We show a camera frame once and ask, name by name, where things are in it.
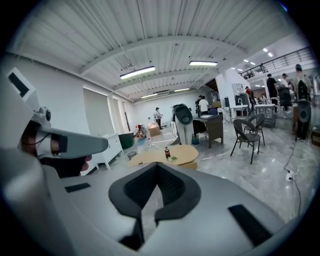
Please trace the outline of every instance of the metal chair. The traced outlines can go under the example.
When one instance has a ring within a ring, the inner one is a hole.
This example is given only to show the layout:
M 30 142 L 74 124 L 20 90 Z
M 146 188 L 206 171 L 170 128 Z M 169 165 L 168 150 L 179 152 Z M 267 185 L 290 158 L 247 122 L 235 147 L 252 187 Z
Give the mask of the metal chair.
M 265 146 L 265 136 L 264 136 L 264 131 L 262 130 L 264 122 L 265 122 L 265 114 L 256 114 L 252 117 L 249 118 L 249 122 L 252 123 L 253 120 L 256 119 L 256 125 L 255 125 L 255 130 L 256 133 L 262 133 L 262 139 L 263 139 L 263 145 Z M 252 130 L 250 129 L 249 126 L 245 126 L 243 132 L 245 132 L 246 130 L 249 131 L 249 133 L 252 133 Z
M 253 133 L 244 133 L 242 130 L 242 124 L 248 126 L 253 131 Z M 257 134 L 257 130 L 256 130 L 255 126 L 249 121 L 242 120 L 242 119 L 236 119 L 233 121 L 233 127 L 234 127 L 235 134 L 236 134 L 236 141 L 234 143 L 234 146 L 233 146 L 233 149 L 232 149 L 230 156 L 232 156 L 232 154 L 235 150 L 236 144 L 238 142 L 240 142 L 239 149 L 241 148 L 242 142 L 248 143 L 248 147 L 249 147 L 249 145 L 252 147 L 251 162 L 250 162 L 250 165 L 252 165 L 252 159 L 254 157 L 254 151 L 255 151 L 255 142 L 259 141 L 259 144 L 258 144 L 258 155 L 259 155 L 260 138 L 261 137 L 259 134 Z

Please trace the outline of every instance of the marble floor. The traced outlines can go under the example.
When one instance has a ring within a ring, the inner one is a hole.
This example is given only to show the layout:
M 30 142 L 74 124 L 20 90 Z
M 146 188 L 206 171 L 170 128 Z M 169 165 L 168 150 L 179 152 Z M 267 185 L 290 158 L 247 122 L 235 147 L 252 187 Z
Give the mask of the marble floor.
M 223 124 L 224 143 L 220 139 L 212 143 L 208 148 L 208 141 L 205 137 L 199 136 L 199 145 L 194 147 L 199 155 L 196 159 L 199 172 L 219 176 L 228 179 L 254 197 L 258 198 L 271 207 L 286 223 L 298 215 L 300 198 L 296 185 L 286 182 L 287 171 L 295 173 L 294 180 L 301 192 L 300 214 L 308 206 L 315 189 L 318 186 L 320 148 L 311 144 L 310 140 L 297 141 L 290 131 L 274 128 L 263 128 L 265 145 L 262 139 L 260 153 L 257 150 L 253 155 L 253 162 L 250 164 L 252 148 L 242 144 L 235 147 L 230 156 L 236 141 L 236 133 L 232 124 Z M 151 149 L 163 149 L 175 140 L 170 128 L 165 128 L 160 135 L 145 140 L 143 145 L 136 145 L 125 149 L 124 154 L 110 163 L 111 170 L 99 169 L 94 175 L 101 172 L 116 172 L 117 169 L 127 168 L 127 154 L 136 151 L 137 154 Z M 143 227 L 145 238 L 152 234 L 156 228 L 154 213 L 161 208 L 162 198 L 160 190 L 154 190 L 150 200 L 142 211 Z

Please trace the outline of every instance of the desk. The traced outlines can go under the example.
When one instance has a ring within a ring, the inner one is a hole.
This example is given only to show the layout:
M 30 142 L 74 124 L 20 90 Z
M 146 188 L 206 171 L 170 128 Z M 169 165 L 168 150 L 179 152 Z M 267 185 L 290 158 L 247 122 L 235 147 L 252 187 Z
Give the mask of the desk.
M 244 111 L 243 111 L 244 108 L 246 108 L 246 116 L 247 116 L 247 119 L 249 120 L 249 106 L 248 105 L 236 105 L 236 106 L 230 107 L 230 121 L 232 122 L 232 119 L 233 119 L 231 110 L 241 109 L 241 118 L 244 118 Z
M 274 113 L 274 111 L 276 111 L 276 105 L 275 104 L 259 104 L 259 105 L 255 105 L 255 113 L 258 113 L 259 110 L 259 114 L 261 113 L 261 109 L 271 109 L 271 118 L 270 117 L 265 117 L 264 119 L 264 123 L 268 124 L 268 121 L 271 121 L 271 123 L 269 122 L 269 124 L 271 124 L 271 130 L 273 129 L 273 127 L 276 127 L 276 113 Z
M 211 149 L 211 141 L 221 138 L 221 144 L 224 143 L 224 124 L 222 115 L 202 115 L 200 117 L 193 117 L 193 131 L 194 135 L 206 132 L 208 136 L 209 149 Z
M 194 160 L 198 157 L 198 151 L 191 145 L 174 145 L 168 146 L 170 155 L 177 159 L 169 161 L 166 158 L 165 149 L 154 149 L 135 155 L 129 162 L 129 167 L 138 166 L 143 163 L 161 162 L 181 166 L 185 168 L 197 169 L 197 162 Z

